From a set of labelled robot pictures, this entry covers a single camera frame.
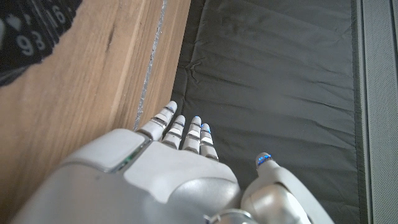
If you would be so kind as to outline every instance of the dark foam padding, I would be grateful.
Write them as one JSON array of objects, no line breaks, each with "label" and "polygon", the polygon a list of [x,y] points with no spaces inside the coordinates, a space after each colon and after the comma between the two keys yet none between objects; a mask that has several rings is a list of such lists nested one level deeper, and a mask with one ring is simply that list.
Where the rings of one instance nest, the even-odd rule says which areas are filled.
[{"label": "dark foam padding", "polygon": [[192,1],[177,114],[210,125],[243,189],[268,152],[336,223],[357,223],[351,39],[349,0]]}]

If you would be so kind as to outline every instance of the robotic hand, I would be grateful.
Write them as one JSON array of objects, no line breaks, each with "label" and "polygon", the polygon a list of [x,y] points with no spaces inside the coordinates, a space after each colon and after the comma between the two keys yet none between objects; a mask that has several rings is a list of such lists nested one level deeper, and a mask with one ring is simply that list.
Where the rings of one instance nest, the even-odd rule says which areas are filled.
[{"label": "robotic hand", "polygon": [[183,116],[161,140],[176,109],[171,101],[136,133],[115,129],[74,152],[12,222],[333,223],[307,188],[266,153],[257,157],[259,177],[242,195],[199,117],[181,150]]}]

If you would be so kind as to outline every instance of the white number 9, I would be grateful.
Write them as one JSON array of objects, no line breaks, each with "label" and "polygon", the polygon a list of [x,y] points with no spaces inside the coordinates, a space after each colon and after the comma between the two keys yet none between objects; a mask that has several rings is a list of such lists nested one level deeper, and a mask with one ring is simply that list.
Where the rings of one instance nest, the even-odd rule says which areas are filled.
[{"label": "white number 9", "polygon": [[22,49],[22,53],[26,56],[32,56],[34,54],[34,49],[32,46],[32,43],[29,41],[29,39],[23,35],[18,35],[17,36],[17,44],[18,47]]},{"label": "white number 9", "polygon": [[60,23],[65,24],[66,22],[65,16],[60,11],[60,8],[58,6],[52,6],[52,11],[54,12],[55,16],[60,21]]}]

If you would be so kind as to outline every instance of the robotic finger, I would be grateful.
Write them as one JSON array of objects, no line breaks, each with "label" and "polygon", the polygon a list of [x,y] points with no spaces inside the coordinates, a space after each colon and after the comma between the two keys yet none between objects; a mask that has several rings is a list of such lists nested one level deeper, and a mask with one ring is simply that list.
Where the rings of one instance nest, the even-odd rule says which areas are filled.
[{"label": "robotic finger", "polygon": [[201,119],[196,116],[192,119],[191,125],[189,126],[188,134],[185,137],[184,145],[182,150],[188,150],[190,152],[199,154],[200,151],[200,125]]},{"label": "robotic finger", "polygon": [[160,140],[162,138],[164,130],[169,125],[176,110],[176,102],[170,101],[170,103],[168,103],[160,111],[160,113],[155,115],[150,121],[144,124],[143,127],[137,132],[145,134],[154,141]]},{"label": "robotic finger", "polygon": [[200,130],[200,154],[209,159],[218,161],[217,152],[211,138],[210,127],[206,123],[201,126]]},{"label": "robotic finger", "polygon": [[182,136],[182,131],[184,129],[184,124],[185,124],[185,117],[182,115],[178,116],[175,119],[174,124],[170,128],[170,131],[168,131],[164,136],[162,143],[174,149],[178,149],[181,142],[181,136]]}]

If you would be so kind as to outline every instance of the wood grain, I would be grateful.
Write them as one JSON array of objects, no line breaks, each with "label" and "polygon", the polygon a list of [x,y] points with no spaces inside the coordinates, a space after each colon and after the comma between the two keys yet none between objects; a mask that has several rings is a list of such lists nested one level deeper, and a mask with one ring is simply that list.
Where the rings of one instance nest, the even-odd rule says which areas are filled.
[{"label": "wood grain", "polygon": [[[178,50],[163,47],[156,60],[177,67],[184,30],[174,27],[185,27],[188,8],[189,1],[169,1],[165,20],[174,19],[164,22],[169,36],[159,44]],[[134,126],[161,9],[160,0],[84,0],[53,54],[0,88],[0,223],[67,155],[113,128]],[[171,81],[148,87],[149,97],[161,99],[146,101],[151,116],[152,104],[170,99],[171,65],[152,76]]]},{"label": "wood grain", "polygon": [[185,31],[189,7],[190,1],[186,0],[169,1],[167,4],[167,13],[145,96],[145,113],[140,118],[139,127],[170,101],[178,60],[165,60],[165,58],[180,56],[183,39],[183,35],[180,34]]}]

